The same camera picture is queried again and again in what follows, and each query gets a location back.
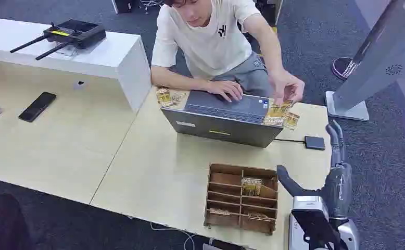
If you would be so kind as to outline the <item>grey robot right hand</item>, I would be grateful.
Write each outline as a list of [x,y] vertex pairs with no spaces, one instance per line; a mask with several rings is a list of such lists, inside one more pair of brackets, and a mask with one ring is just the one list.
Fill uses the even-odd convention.
[[296,183],[282,165],[276,166],[279,183],[292,196],[320,196],[328,208],[328,215],[337,220],[348,218],[352,199],[352,168],[347,162],[346,144],[341,126],[332,120],[325,127],[331,139],[330,171],[325,178],[324,186],[317,190],[307,190]]

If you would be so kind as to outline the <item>person's left hand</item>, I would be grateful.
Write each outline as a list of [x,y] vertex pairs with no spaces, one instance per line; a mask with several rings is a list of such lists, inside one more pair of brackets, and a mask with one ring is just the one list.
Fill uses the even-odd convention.
[[287,100],[296,103],[303,99],[305,83],[285,69],[270,71],[269,79],[274,86],[273,99],[276,105]]

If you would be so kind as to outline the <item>person's right hand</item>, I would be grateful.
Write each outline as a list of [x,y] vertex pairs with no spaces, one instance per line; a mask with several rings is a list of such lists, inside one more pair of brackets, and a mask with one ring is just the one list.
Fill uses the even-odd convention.
[[221,96],[227,102],[239,101],[243,98],[240,84],[233,81],[207,81],[204,91]]

